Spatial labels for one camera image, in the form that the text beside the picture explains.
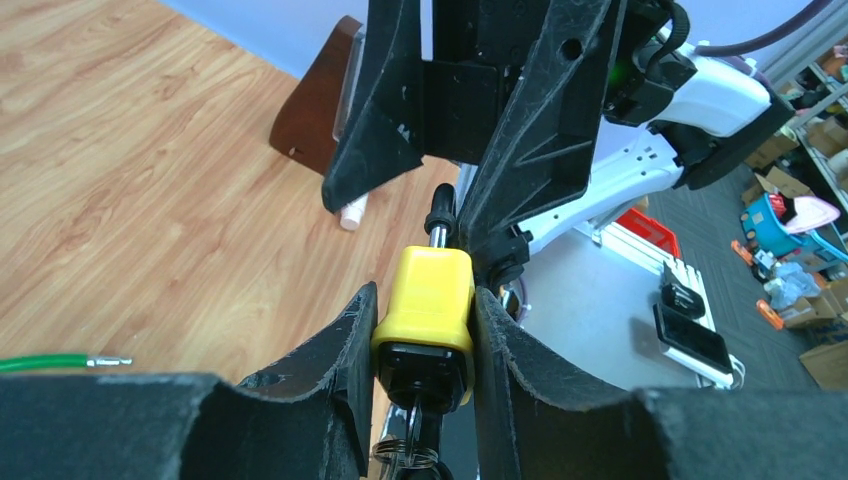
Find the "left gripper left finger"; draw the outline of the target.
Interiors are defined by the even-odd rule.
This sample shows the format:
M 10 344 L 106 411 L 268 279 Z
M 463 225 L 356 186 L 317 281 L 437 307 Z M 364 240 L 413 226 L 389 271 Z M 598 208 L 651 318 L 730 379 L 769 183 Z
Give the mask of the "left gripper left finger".
M 5 375 L 5 479 L 356 479 L 368 470 L 377 288 L 278 361 L 213 374 Z

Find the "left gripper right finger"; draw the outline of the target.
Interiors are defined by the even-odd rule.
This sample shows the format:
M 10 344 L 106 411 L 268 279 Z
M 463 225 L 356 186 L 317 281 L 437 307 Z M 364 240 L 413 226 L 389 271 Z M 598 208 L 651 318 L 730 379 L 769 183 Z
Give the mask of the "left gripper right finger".
M 627 392 L 474 299 L 474 410 L 485 479 L 843 479 L 843 391 Z

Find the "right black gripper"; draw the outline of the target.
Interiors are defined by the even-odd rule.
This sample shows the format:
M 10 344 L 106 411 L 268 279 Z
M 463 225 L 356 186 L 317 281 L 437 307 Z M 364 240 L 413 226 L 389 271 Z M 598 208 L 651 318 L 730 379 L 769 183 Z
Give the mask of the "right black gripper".
M 626 4 L 432 7 L 432 58 L 422 62 L 420 3 L 368 3 L 350 116 L 322 201 L 339 212 L 421 166 L 423 148 L 457 163 L 483 159 L 458 219 L 457 244 L 473 253 L 585 192 Z

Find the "yellow padlock keys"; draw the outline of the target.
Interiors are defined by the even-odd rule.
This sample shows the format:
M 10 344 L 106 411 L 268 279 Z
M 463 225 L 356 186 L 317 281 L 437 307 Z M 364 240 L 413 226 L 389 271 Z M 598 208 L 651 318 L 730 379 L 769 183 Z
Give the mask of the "yellow padlock keys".
M 426 409 L 420 397 L 405 412 L 404 434 L 387 436 L 372 448 L 367 479 L 453 479 L 439 453 L 442 416 Z

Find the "yellow padlock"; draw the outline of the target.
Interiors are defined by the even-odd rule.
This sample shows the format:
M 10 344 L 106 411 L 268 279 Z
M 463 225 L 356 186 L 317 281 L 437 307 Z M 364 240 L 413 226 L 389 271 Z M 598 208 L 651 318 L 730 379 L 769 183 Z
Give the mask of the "yellow padlock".
M 402 409 L 444 415 L 473 388 L 475 285 L 471 257 L 449 246 L 456 224 L 455 189 L 443 183 L 425 219 L 429 244 L 402 251 L 387 313 L 372 335 L 375 376 Z

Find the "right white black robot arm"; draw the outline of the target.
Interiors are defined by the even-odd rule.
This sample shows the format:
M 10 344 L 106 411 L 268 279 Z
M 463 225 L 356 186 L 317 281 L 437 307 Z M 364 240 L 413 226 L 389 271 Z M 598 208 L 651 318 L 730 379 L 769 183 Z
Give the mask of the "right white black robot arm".
M 437 1 L 422 56 L 416 1 L 368 5 L 352 105 L 324 175 L 337 212 L 420 166 L 475 167 L 448 239 L 476 282 L 516 279 L 541 237 L 665 189 L 727 175 L 792 116 L 723 47 L 687 43 L 674 1 Z

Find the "pink cylinder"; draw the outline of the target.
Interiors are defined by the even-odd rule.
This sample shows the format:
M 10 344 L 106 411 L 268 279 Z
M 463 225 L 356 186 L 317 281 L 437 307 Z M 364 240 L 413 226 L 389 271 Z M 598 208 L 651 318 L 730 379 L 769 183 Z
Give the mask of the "pink cylinder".
M 364 194 L 353 202 L 343 207 L 339 213 L 339 224 L 346 231 L 356 231 L 363 220 L 368 194 Z

